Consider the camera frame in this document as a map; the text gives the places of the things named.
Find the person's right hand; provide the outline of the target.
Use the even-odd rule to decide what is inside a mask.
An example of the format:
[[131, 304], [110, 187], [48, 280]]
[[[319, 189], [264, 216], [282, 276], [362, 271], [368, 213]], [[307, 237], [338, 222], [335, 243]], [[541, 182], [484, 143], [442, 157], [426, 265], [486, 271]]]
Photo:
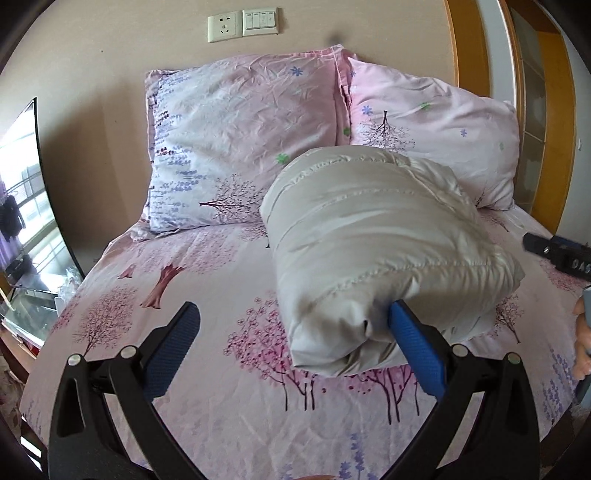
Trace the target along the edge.
[[591, 330], [586, 322], [585, 305], [582, 297], [576, 302], [573, 313], [576, 315], [576, 339], [574, 343], [576, 357], [573, 376], [576, 380], [583, 380], [591, 372]]

